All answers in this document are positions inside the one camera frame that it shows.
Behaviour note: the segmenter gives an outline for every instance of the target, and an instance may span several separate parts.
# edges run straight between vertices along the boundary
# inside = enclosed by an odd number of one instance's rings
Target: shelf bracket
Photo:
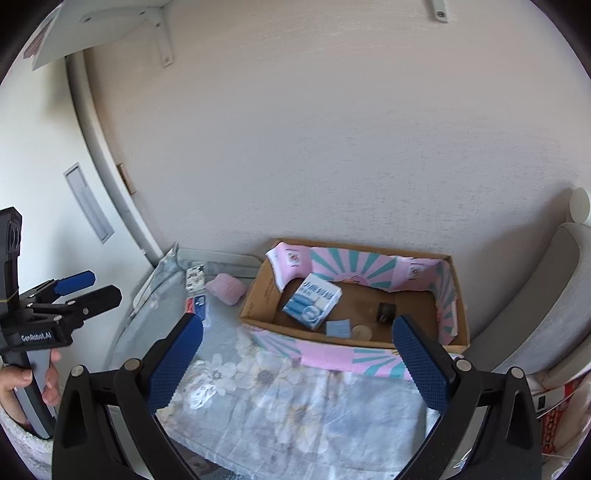
[[[445,0],[431,0],[433,4],[433,15],[435,20],[441,23],[448,23],[447,5]]]
[[[80,19],[80,23],[87,24],[108,18],[120,17],[145,17],[145,19],[154,27],[156,33],[156,46],[162,65],[168,67],[174,63],[173,48],[170,43],[168,28],[164,21],[162,8],[157,7],[121,7],[99,10],[98,12],[88,13]]]

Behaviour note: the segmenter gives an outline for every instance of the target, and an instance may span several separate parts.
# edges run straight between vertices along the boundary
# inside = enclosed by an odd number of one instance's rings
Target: small dark object
[[[394,303],[380,303],[378,304],[378,316],[376,318],[378,323],[392,323],[396,318],[396,305]]]

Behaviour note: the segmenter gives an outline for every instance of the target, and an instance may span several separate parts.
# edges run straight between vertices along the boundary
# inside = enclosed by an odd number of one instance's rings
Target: small blue card
[[[351,322],[348,320],[331,320],[326,322],[326,336],[351,338]]]
[[[186,313],[194,313],[202,322],[207,318],[207,297],[204,294],[187,298]]]

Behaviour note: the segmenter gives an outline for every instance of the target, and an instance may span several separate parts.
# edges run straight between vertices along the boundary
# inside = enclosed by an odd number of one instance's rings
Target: cardboard box
[[[449,255],[375,248],[363,245],[317,242],[302,239],[279,239],[274,243],[274,246],[279,242],[286,242],[292,245],[307,245],[310,247],[348,248],[385,255],[401,255],[404,257],[437,258],[446,260],[451,267],[453,281],[457,292],[456,308],[458,334],[450,345],[445,346],[445,349],[449,353],[462,353],[470,345],[470,333],[466,323],[462,292],[460,291],[460,285],[457,280],[457,274],[453,266],[452,258]],[[395,345],[392,344],[391,340],[391,325],[382,325],[376,321],[378,304],[380,302],[387,302],[396,304],[398,315],[412,315],[413,319],[430,338],[437,339],[435,298],[429,291],[400,291],[388,293],[376,288],[342,282],[337,283],[337,285],[343,290],[342,297],[328,315],[327,320],[349,319],[351,321],[351,328],[356,325],[367,325],[372,329],[372,339],[369,341],[360,341],[328,337],[325,335],[324,325],[320,326],[317,331],[312,332],[304,325],[291,318],[288,314],[281,311],[285,303],[291,298],[297,287],[301,284],[302,280],[302,278],[292,280],[287,284],[285,290],[280,292],[275,285],[275,277],[273,275],[271,263],[269,262],[269,259],[266,258],[246,295],[246,300],[240,313],[241,321],[255,327],[303,340],[363,348],[394,349]]]

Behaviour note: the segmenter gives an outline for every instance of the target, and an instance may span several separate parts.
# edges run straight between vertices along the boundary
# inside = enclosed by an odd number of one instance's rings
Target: screw
[[[469,372],[472,369],[472,364],[468,360],[464,360],[463,358],[456,362],[456,366],[460,370],[462,370],[462,372]]]
[[[70,373],[73,377],[79,377],[84,373],[84,367],[82,365],[76,365]]]
[[[140,366],[140,361],[137,358],[130,358],[129,360],[127,360],[124,365],[126,370],[129,370],[130,372],[133,370],[137,370]]]
[[[513,367],[511,369],[511,375],[513,375],[515,378],[523,378],[524,373],[523,373],[523,370],[521,368]]]

